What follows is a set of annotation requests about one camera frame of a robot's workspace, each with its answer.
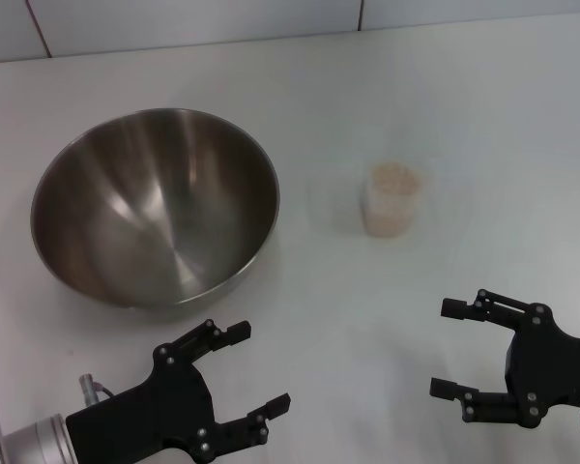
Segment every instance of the stainless steel bowl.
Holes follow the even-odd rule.
[[[32,236],[73,289],[122,306],[189,302],[242,274],[271,235],[273,166],[210,114],[150,109],[88,130],[45,171]]]

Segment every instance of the white table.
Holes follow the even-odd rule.
[[[37,182],[95,124],[179,106],[252,134],[281,185],[274,239],[205,312],[105,307],[44,269],[29,232]],[[363,160],[433,174],[414,229],[361,231]],[[439,317],[489,290],[552,306],[580,336],[580,14],[218,44],[0,65],[0,419],[5,432],[83,407],[77,377],[120,392],[152,350],[211,317],[252,339],[197,363],[217,419],[289,392],[275,463],[580,463],[580,410],[540,428],[467,425],[431,376],[504,391],[512,332]],[[189,462],[166,451],[150,462]]]

